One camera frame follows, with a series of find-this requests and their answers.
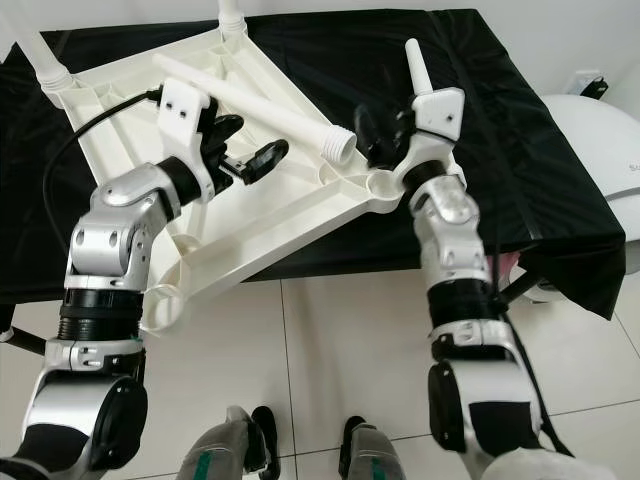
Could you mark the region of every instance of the tile floor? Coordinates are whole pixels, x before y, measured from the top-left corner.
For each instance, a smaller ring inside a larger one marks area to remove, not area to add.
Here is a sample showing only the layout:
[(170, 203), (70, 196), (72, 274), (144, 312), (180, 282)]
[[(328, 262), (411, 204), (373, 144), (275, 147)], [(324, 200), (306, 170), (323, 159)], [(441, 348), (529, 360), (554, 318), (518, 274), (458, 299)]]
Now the tile floor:
[[(627, 278), (605, 322), (570, 302), (518, 301), (511, 316), (528, 347), (561, 437), (582, 458), (637, 478), (640, 456), (640, 275)], [(15, 324), (53, 336), (55, 302), (19, 306)], [(179, 334), (148, 338), (150, 410), (137, 457), (108, 478), (170, 479), (225, 407), (269, 405), (282, 479), (338, 479), (344, 420), (360, 414), (394, 441), (407, 477), (466, 480), (429, 434), (429, 320), (417, 271), (242, 284), (194, 302)], [(0, 455), (16, 448), (40, 367), (0, 346)]]

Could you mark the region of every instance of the white plastic pipe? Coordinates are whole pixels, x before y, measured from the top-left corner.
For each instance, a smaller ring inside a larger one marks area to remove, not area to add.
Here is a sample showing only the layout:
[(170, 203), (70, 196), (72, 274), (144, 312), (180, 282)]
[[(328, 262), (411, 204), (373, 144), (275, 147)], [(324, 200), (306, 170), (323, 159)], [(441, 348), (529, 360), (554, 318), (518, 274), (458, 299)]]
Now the white plastic pipe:
[(291, 139), (310, 145), (325, 160), (344, 165), (355, 150), (356, 136), (345, 128), (326, 125), (294, 113), (266, 98), (244, 92), (224, 80), (160, 53), (153, 56), (153, 63), (170, 76), (201, 88), (237, 113), (250, 116)]
[(22, 52), (35, 70), (42, 90), (58, 108), (61, 108), (61, 105), (56, 103), (58, 99), (55, 93), (73, 84), (69, 70), (58, 62), (40, 32), (29, 22), (22, 10), (22, 2), (0, 0), (0, 9)]
[(238, 0), (218, 0), (218, 21), (223, 37), (242, 33), (247, 29)]
[(418, 41), (415, 38), (407, 40), (407, 43), (404, 44), (404, 49), (407, 52), (407, 60), (409, 61), (413, 92), (416, 95), (433, 92), (429, 72), (427, 71), (427, 66), (424, 64), (424, 58), (422, 57)]

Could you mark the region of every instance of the white cloth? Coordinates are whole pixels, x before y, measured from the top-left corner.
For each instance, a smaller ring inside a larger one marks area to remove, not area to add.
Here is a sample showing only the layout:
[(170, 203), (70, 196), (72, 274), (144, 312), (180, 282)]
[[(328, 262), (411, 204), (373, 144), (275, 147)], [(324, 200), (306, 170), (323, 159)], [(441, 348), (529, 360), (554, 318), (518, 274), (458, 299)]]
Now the white cloth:
[(616, 480), (607, 468), (547, 450), (519, 448), (495, 459), (481, 480)]

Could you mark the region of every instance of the wall outlet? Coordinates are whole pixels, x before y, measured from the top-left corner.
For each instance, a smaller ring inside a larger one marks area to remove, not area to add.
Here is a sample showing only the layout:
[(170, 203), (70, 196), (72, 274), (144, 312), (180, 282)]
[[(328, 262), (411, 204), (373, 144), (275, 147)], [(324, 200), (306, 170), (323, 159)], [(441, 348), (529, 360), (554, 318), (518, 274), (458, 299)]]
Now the wall outlet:
[(582, 91), (596, 78), (602, 77), (600, 70), (578, 70), (576, 71), (566, 86), (564, 92), (569, 95), (580, 95)]

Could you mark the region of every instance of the black tablecloth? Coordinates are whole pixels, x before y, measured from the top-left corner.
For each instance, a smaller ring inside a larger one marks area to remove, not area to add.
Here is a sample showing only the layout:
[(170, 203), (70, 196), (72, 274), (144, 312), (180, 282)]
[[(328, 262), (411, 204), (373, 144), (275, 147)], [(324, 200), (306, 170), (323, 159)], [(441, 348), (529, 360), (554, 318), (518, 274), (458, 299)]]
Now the black tablecloth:
[[(405, 108), (412, 94), (404, 42), (418, 39), (434, 88), (466, 94), (454, 154), (482, 213), (487, 249), (522, 250), (521, 264), (570, 299), (610, 318), (624, 274), (624, 232), (606, 201), (491, 30), (475, 10), (373, 10), (247, 19), (249, 35), (333, 122), (353, 129), (366, 103)], [(216, 22), (51, 32), (71, 72), (176, 41)], [(0, 67), (0, 302), (59, 298), (66, 259), (40, 195), (43, 163), (69, 135), (17, 47)], [(54, 181), (70, 234), (94, 182), (79, 147)], [(255, 279), (416, 268), (419, 247), (406, 200), (366, 214)]]

